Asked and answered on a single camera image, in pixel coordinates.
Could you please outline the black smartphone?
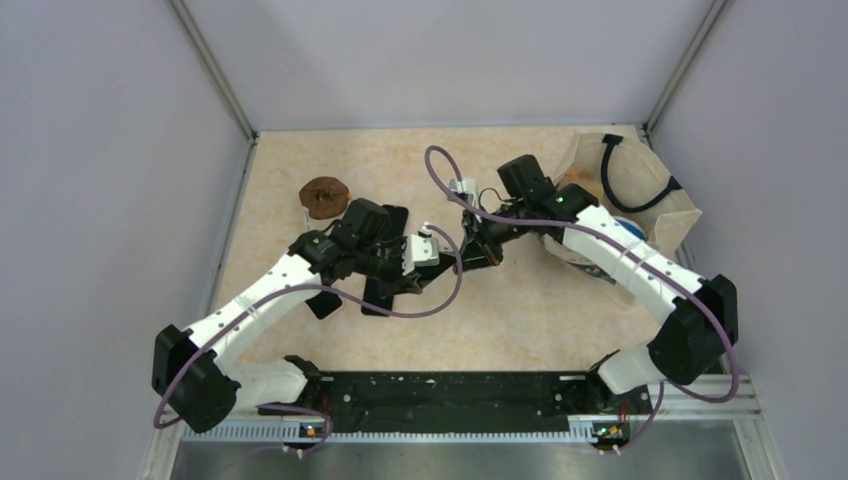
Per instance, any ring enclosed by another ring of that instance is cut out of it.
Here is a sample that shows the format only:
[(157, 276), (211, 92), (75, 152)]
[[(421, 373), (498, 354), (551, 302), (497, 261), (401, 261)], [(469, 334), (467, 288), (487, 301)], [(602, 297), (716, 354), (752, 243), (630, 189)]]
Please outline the black smartphone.
[(374, 310), (366, 305), (362, 305), (360, 307), (362, 315), (386, 317), (385, 311), (391, 311), (393, 309), (395, 297), (383, 292), (378, 280), (374, 278), (367, 278), (362, 300), (369, 305), (377, 307), (377, 310)]

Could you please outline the black phone case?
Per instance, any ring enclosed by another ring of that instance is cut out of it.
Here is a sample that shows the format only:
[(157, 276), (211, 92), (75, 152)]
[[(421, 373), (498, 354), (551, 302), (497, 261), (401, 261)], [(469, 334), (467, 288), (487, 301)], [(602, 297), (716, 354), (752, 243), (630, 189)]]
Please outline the black phone case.
[(384, 241), (390, 241), (402, 238), (405, 234), (409, 218), (408, 208), (389, 204), (384, 204), (383, 208), (388, 213), (388, 221), (387, 226), (381, 234), (381, 239)]

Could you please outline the pink cased phone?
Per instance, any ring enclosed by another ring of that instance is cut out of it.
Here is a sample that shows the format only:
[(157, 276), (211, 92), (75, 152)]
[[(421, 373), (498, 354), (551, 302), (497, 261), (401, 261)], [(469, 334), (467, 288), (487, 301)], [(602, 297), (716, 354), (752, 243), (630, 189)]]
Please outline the pink cased phone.
[(418, 284), (422, 288), (428, 287), (436, 279), (445, 273), (454, 275), (464, 273), (467, 270), (464, 260), (457, 256), (454, 251), (440, 251), (434, 265), (418, 267)]

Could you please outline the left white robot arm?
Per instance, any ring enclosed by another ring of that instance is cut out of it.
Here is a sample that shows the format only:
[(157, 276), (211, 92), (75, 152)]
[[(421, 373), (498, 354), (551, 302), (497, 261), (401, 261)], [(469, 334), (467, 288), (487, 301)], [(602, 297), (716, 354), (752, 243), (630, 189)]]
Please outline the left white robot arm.
[(457, 243), (424, 224), (413, 235), (387, 238), (390, 215), (354, 200), (328, 230), (300, 234), (277, 262), (227, 304), (184, 329), (169, 325), (155, 339), (152, 386), (160, 396), (157, 429), (180, 421), (194, 432), (217, 426), (244, 407), (287, 404), (308, 413), (320, 386), (289, 360), (270, 368), (241, 367), (239, 358), (293, 309), (353, 274), (386, 283), (391, 292), (420, 293), (426, 282), (458, 269)]

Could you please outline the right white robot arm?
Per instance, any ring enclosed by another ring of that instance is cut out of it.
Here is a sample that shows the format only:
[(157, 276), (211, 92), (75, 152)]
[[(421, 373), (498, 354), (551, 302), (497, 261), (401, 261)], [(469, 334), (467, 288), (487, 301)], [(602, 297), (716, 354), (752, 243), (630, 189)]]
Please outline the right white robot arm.
[(446, 189), (477, 220), (473, 230), (481, 233), (490, 262), (497, 261), (501, 244), (538, 233), (599, 267), (660, 325), (653, 339), (619, 349), (591, 368), (596, 378), (586, 385), (586, 397), (594, 409), (612, 412), (627, 392), (659, 381), (692, 395), (690, 384), (722, 355), (736, 360), (738, 293), (730, 279), (707, 279), (665, 257), (583, 187), (556, 188), (532, 155), (502, 165), (498, 174), (511, 200), (495, 213), (473, 205), (462, 180)]

